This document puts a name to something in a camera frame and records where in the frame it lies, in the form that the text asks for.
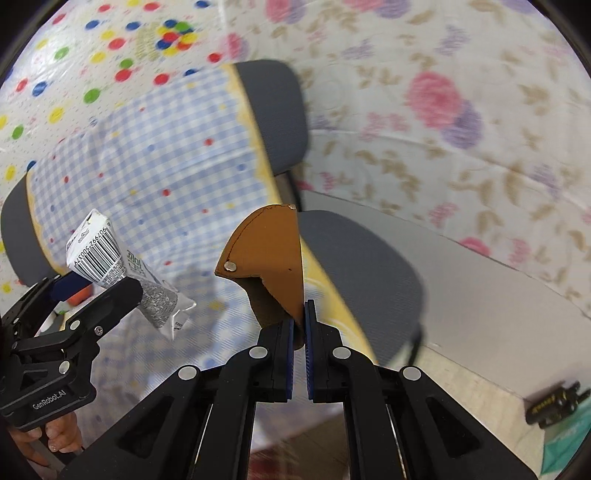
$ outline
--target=green dot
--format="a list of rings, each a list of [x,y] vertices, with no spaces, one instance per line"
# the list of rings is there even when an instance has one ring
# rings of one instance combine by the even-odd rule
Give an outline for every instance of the green dot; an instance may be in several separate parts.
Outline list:
[[[125,60],[121,60],[121,63],[119,63],[119,66],[122,69],[128,69],[130,68],[132,65],[134,64],[134,61],[132,59],[125,59]]]
[[[179,32],[184,32],[185,30],[191,28],[191,25],[189,25],[187,22],[179,22],[174,26],[174,28]]]
[[[12,137],[14,140],[18,140],[19,138],[21,138],[22,133],[25,131],[25,127],[23,127],[22,125],[19,125],[18,127],[16,127],[13,131],[12,131]]]
[[[88,90],[84,94],[84,103],[93,103],[96,102],[99,98],[100,90],[98,88],[93,88],[92,90]]]
[[[63,57],[65,57],[66,55],[68,55],[68,52],[70,51],[70,49],[68,47],[63,47],[60,48],[57,52],[56,52],[56,56],[55,59],[56,60],[61,60]]]

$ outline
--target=polka dot fabric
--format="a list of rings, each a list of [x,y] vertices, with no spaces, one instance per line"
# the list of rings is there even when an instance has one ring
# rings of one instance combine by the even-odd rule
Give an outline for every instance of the polka dot fabric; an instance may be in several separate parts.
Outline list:
[[[63,139],[143,93],[232,60],[220,6],[198,3],[70,0],[39,29],[0,88],[0,207]],[[0,243],[0,312],[24,291]]]

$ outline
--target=chair leg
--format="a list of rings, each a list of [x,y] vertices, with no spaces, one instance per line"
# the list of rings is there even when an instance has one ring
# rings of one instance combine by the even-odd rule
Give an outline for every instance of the chair leg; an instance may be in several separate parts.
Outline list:
[[[407,365],[414,365],[417,361],[418,351],[421,348],[421,344],[423,343],[423,327],[418,326],[417,331],[411,338],[411,342],[413,343],[413,348],[410,352],[410,356],[408,357]]]
[[[294,176],[293,176],[293,173],[291,172],[291,170],[287,170],[285,172],[285,177],[287,178],[287,183],[289,184],[291,192],[294,197],[295,208],[297,209],[298,212],[303,212],[304,207],[303,207],[303,204],[301,201],[300,191],[296,185],[296,180],[294,179]]]

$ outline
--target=pink flower print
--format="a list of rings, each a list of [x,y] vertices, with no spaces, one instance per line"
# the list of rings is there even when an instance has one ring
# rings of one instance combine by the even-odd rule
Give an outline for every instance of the pink flower print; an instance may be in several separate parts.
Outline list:
[[[386,128],[386,118],[375,112],[368,113],[368,124],[359,133],[359,138],[364,142],[371,142],[377,138]]]
[[[491,256],[491,249],[488,248],[482,240],[474,238],[473,236],[466,237],[464,240],[460,241],[459,244],[478,254],[484,255],[485,257]]]
[[[453,216],[458,210],[459,209],[455,203],[442,203],[429,211],[429,220],[436,228],[441,228],[443,227],[445,220]]]
[[[283,22],[290,12],[290,0],[267,0],[265,13],[273,23]]]
[[[512,267],[517,268],[525,262],[531,253],[529,244],[520,238],[513,239],[513,253],[509,256],[509,263]]]
[[[367,12],[374,8],[381,7],[384,0],[345,0],[345,5],[350,6],[359,12]]]
[[[390,121],[390,128],[395,132],[408,132],[410,130],[407,121],[402,115],[392,113],[388,120]]]
[[[336,184],[336,179],[333,175],[331,175],[330,173],[328,173],[327,171],[323,171],[320,173],[320,176],[323,178],[324,182],[322,184],[322,189],[325,192],[329,192],[331,191]]]
[[[428,128],[451,125],[462,109],[462,98],[453,82],[435,72],[421,72],[411,81],[408,105]]]
[[[587,211],[581,215],[581,220],[586,225],[591,225],[591,207],[587,207]]]

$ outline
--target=brown leather piece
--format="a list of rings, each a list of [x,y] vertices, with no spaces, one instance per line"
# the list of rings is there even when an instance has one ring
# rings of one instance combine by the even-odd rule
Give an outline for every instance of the brown leather piece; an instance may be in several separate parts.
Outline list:
[[[234,263],[236,271],[228,271],[226,262]],[[294,346],[302,346],[304,274],[292,206],[267,205],[246,217],[224,247],[215,274],[246,291],[261,327],[293,318]]]

